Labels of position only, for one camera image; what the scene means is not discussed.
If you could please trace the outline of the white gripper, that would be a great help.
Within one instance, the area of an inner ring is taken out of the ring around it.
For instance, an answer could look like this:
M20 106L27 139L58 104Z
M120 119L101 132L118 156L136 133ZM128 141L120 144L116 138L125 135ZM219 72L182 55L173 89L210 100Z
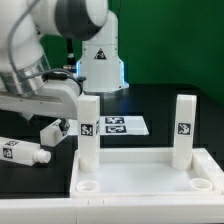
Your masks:
M63 136L68 133L67 119L77 118L77 103L80 89L73 80L50 80L31 97L21 97L0 90L0 109L40 116L63 118L59 129Z

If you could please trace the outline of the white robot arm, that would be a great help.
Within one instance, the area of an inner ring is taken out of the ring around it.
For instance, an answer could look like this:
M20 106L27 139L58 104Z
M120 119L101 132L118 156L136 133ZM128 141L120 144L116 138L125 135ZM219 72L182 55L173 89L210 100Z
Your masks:
M41 35L82 42L76 74L49 66ZM127 87L108 0L0 0L0 110L75 119L83 94Z

